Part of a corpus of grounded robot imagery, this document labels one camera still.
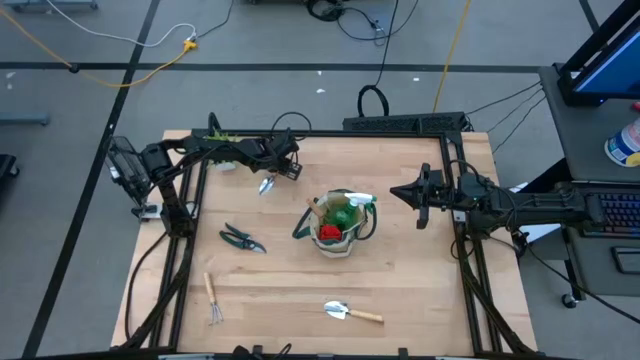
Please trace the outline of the white blue wipes tub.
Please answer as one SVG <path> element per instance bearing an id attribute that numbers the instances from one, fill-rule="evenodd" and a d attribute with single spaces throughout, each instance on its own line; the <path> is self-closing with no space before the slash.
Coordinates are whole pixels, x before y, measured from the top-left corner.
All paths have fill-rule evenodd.
<path id="1" fill-rule="evenodd" d="M 604 152 L 615 164 L 640 166 L 640 117 L 629 123 L 604 143 Z"/>

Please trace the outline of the hand rake wooden handle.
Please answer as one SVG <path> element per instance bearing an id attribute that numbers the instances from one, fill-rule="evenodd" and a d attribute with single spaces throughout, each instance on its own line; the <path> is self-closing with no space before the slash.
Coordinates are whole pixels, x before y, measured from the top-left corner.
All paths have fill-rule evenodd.
<path id="1" fill-rule="evenodd" d="M 204 283 L 212 310 L 212 323 L 218 324 L 224 321 L 221 309 L 218 305 L 215 289 L 211 275 L 208 272 L 203 273 Z"/>

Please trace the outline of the green plant in white pot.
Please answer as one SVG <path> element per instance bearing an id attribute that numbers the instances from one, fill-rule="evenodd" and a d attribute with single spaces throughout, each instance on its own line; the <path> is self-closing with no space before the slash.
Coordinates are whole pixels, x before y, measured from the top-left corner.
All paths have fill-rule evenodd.
<path id="1" fill-rule="evenodd" d="M 240 138 L 235 135 L 231 135 L 228 133 L 221 132 L 219 130 L 214 130 L 212 135 L 207 135 L 206 139 L 209 140 L 221 140 L 221 141 L 230 141 L 230 142 L 239 142 Z M 207 163 L 207 167 L 214 167 L 215 169 L 225 172 L 232 171 L 236 168 L 236 165 L 232 161 L 217 161 L 217 160 L 209 160 Z"/>

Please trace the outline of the grey desk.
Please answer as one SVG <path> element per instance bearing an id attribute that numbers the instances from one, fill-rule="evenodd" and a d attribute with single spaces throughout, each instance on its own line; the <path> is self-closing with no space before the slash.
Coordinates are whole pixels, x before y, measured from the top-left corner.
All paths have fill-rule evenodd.
<path id="1" fill-rule="evenodd" d="M 574 182 L 608 191 L 640 190 L 640 166 L 617 165 L 605 154 L 605 142 L 640 117 L 631 109 L 632 102 L 610 99 L 598 107 L 570 107 L 559 90 L 556 69 L 541 67 L 538 74 Z M 581 286 L 597 295 L 640 297 L 640 274 L 619 272 L 612 253 L 616 246 L 640 248 L 640 240 L 584 237 L 568 227 L 563 229 L 563 237 Z"/>

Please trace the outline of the black computer monitor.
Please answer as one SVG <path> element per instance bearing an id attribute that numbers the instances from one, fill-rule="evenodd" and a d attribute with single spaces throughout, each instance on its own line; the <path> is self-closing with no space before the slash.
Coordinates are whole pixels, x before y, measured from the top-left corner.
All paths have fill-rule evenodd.
<path id="1" fill-rule="evenodd" d="M 623 0 L 558 73 L 569 106 L 640 100 L 640 0 Z"/>

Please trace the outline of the small black flat device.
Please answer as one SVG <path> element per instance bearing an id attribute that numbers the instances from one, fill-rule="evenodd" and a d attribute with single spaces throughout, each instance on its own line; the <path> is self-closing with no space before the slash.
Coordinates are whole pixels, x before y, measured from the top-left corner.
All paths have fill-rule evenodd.
<path id="1" fill-rule="evenodd" d="M 612 247 L 611 253 L 620 273 L 640 275 L 640 248 Z"/>

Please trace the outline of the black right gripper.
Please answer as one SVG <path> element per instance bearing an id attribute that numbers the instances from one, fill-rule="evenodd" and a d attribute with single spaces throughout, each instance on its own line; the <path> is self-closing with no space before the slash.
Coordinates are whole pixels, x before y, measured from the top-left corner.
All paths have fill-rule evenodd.
<path id="1" fill-rule="evenodd" d="M 427 227 L 431 207 L 440 208 L 442 211 L 465 210 L 462 203 L 456 199 L 453 186 L 437 183 L 437 180 L 441 180 L 441 175 L 440 170 L 432 170 L 428 163 L 423 163 L 417 181 L 390 188 L 390 192 L 395 196 L 417 196 L 417 200 L 413 197 L 402 197 L 401 200 L 412 209 L 418 210 L 416 228 L 419 230 Z"/>

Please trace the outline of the white paper sheet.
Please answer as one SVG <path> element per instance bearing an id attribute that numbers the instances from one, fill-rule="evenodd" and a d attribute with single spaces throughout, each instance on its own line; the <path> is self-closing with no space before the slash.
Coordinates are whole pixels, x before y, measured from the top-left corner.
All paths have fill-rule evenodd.
<path id="1" fill-rule="evenodd" d="M 561 228 L 561 225 L 559 223 L 542 224 L 542 225 L 526 225 L 526 226 L 521 226 L 520 231 L 522 233 L 527 233 L 526 240 L 528 243 L 532 243 L 560 228 Z"/>

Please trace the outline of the black backlit keyboard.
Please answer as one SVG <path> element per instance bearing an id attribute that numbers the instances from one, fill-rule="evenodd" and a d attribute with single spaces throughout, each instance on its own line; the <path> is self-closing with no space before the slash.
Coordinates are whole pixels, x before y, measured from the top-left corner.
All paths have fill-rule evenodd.
<path id="1" fill-rule="evenodd" d="M 640 195 L 599 193 L 605 215 L 602 232 L 623 237 L 640 238 Z"/>

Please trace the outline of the black mesh box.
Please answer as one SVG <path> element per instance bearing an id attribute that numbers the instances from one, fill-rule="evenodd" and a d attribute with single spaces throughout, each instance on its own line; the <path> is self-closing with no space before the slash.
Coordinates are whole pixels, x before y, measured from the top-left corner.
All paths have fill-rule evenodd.
<path id="1" fill-rule="evenodd" d="M 124 136 L 113 136 L 107 146 L 107 168 L 112 181 L 121 186 L 137 208 L 146 204 L 151 181 L 141 157 Z"/>

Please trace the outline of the green spray bottle white nozzle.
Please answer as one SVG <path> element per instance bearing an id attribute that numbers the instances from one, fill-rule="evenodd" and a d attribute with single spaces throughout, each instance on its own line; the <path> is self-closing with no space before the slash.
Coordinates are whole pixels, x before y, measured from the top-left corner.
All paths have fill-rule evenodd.
<path id="1" fill-rule="evenodd" d="M 334 202 L 329 209 L 329 218 L 325 221 L 327 225 L 347 230 L 366 221 L 369 214 L 377 219 L 376 196 L 356 192 L 346 192 L 343 196 L 346 198 L 345 203 Z"/>

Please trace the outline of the beige gardening bag green trim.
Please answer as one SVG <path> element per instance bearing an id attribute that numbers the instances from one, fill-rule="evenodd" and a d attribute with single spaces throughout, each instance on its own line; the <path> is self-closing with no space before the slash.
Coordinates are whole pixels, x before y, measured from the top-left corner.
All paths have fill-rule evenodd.
<path id="1" fill-rule="evenodd" d="M 368 215 L 366 221 L 342 231 L 342 240 L 340 242 L 321 242 L 318 239 L 319 229 L 322 225 L 327 225 L 325 221 L 329 218 L 329 209 L 334 202 L 346 202 L 343 193 L 354 192 L 348 189 L 335 189 L 325 193 L 323 196 L 313 198 L 319 207 L 325 211 L 325 216 L 319 219 L 308 207 L 296 224 L 292 237 L 294 239 L 309 238 L 316 248 L 328 258 L 345 258 L 348 257 L 357 242 L 369 240 L 376 232 L 378 224 L 371 214 Z"/>

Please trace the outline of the black power strip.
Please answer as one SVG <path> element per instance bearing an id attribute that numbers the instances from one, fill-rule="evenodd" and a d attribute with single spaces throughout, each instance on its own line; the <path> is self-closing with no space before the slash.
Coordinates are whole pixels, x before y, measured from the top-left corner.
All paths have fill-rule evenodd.
<path id="1" fill-rule="evenodd" d="M 444 132 L 471 128 L 464 112 L 426 113 L 377 117 L 353 117 L 343 120 L 348 131 L 376 132 Z"/>

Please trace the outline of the wide trowel wooden handle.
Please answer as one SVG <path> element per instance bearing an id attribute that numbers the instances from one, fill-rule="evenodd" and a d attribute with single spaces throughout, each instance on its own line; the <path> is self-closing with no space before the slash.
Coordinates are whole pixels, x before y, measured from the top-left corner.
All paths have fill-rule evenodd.
<path id="1" fill-rule="evenodd" d="M 381 315 L 364 312 L 360 310 L 350 309 L 346 303 L 339 301 L 329 301 L 324 304 L 325 312 L 337 319 L 345 320 L 348 316 L 352 316 L 355 318 L 360 318 L 376 323 L 383 323 L 384 319 Z"/>

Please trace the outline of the green handled pruning shears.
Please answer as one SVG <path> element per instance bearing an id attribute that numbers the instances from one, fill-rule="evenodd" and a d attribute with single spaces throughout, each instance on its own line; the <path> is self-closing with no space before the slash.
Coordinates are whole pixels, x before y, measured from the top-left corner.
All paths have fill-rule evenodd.
<path id="1" fill-rule="evenodd" d="M 221 230 L 219 236 L 228 244 L 241 249 L 249 250 L 257 253 L 266 254 L 266 248 L 256 240 L 254 240 L 250 234 L 242 232 L 230 224 L 225 224 L 226 230 Z"/>

